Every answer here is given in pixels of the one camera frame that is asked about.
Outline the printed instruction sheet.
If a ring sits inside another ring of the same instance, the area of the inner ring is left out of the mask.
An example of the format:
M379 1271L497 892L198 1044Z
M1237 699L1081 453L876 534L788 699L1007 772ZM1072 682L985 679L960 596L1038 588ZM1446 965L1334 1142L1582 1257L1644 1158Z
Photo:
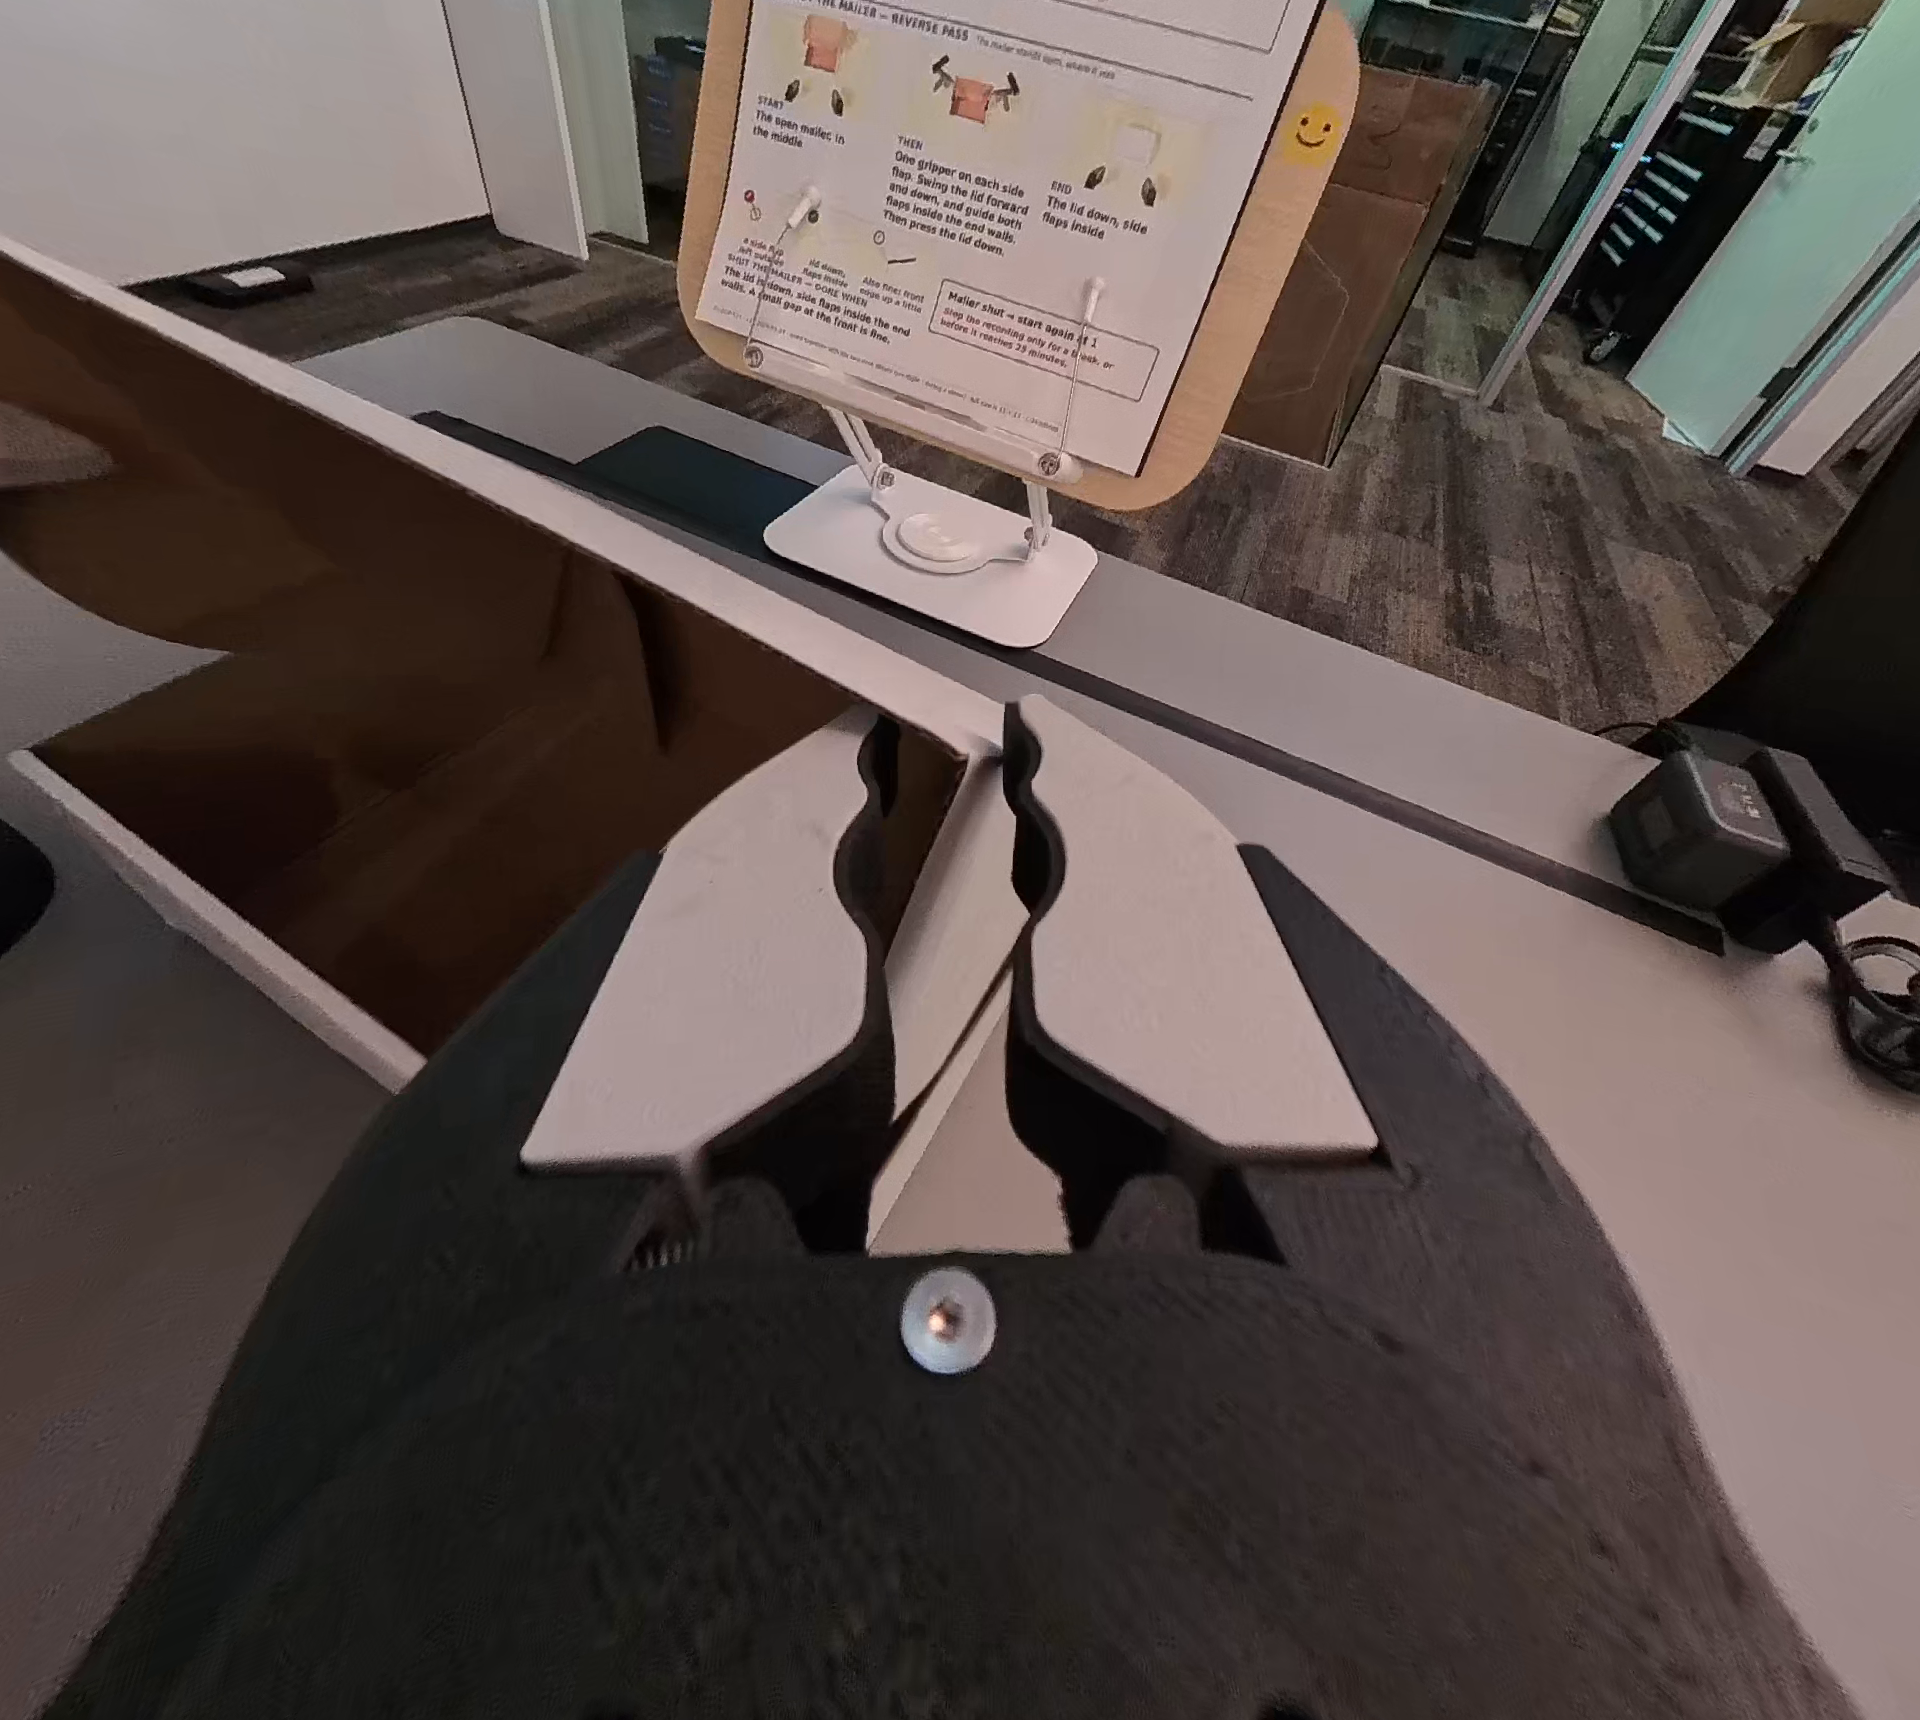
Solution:
M753 0L700 318L1118 474L1329 0Z

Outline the brown cardboard mailer box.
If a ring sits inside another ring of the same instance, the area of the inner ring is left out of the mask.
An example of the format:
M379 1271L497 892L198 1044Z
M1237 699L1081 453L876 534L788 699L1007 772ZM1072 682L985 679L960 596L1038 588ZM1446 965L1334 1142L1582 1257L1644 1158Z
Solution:
M879 937L900 1145L1010 937L967 912L993 703L611 503L4 249L4 556L213 662L22 763L275 1005L395 1092L423 1208L508 1175L673 836L866 706L900 728Z

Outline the large brown cardboard box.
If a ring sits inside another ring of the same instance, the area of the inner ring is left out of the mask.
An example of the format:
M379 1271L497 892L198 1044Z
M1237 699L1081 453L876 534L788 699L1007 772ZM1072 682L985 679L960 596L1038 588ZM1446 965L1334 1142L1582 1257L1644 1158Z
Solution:
M1310 238L1222 435L1329 464L1405 323L1503 90L1364 66Z

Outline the dark object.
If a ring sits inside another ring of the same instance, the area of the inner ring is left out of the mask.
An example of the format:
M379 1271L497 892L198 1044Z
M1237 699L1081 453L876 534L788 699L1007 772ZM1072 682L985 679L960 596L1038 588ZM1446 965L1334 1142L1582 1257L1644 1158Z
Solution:
M1916 830L1916 423L1684 725L1803 754L1859 828Z

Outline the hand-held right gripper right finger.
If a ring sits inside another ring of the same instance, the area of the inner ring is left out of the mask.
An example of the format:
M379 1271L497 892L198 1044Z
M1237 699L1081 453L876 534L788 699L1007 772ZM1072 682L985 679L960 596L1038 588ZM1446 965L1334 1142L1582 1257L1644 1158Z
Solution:
M1072 1249L1140 1179L1203 1240L1272 1249L1256 1175L1353 1172L1380 1131L1265 900L1261 853L1182 783L1047 697L1005 709L1014 814L1007 1112Z

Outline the instruction sheet on stand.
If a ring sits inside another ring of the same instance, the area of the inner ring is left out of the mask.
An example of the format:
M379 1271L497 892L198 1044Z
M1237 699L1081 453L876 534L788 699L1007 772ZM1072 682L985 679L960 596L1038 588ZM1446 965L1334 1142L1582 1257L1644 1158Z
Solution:
M813 365L788 376L775 360L751 359L757 336L716 329L700 318L706 279L723 266L716 244L751 14L753 0L709 4L679 249L682 318L714 365L822 406L850 455L824 489L767 525L763 540L804 573L1001 650L1036 650L1061 626L1095 564L1085 537L1055 528L1053 491L1107 514L1163 507L1202 474L1227 437L1233 403L1334 167L1286 166L1284 126L1302 105L1334 102L1347 114L1345 148L1359 93L1357 34L1336 5L1314 20L1140 474L1127 479L1058 449L1033 453L1007 437L947 437L933 427L924 407Z

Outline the black power adapter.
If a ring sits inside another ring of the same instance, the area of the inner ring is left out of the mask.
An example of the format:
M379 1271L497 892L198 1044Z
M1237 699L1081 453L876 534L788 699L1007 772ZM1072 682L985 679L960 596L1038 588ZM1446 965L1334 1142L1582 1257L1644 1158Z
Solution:
M1633 888L1712 914L1733 944L1764 955L1901 892L1884 846L1806 756L1687 723L1629 731L1654 761L1607 814Z

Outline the black tool cart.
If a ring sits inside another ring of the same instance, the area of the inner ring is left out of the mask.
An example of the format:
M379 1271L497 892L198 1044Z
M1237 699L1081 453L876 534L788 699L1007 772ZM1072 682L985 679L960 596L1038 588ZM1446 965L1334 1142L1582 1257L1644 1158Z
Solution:
M1803 126L1798 105L1676 102L1561 296L1587 365L1629 371L1644 353Z

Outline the open cardboard box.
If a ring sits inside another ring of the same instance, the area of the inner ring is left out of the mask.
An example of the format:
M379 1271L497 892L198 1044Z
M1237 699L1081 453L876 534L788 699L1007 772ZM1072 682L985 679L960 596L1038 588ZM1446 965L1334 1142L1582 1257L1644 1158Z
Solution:
M1833 53L1870 27L1883 0L1786 0L1779 22L1742 53L1733 105L1786 109L1806 94Z

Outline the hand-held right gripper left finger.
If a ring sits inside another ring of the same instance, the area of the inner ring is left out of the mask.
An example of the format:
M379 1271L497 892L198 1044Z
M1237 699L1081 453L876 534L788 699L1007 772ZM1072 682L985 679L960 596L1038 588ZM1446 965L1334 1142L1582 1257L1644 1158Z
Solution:
M673 836L519 1145L530 1172L659 1175L690 1210L767 1181L802 1239L866 1239L894 1142L876 912L897 744L857 706Z

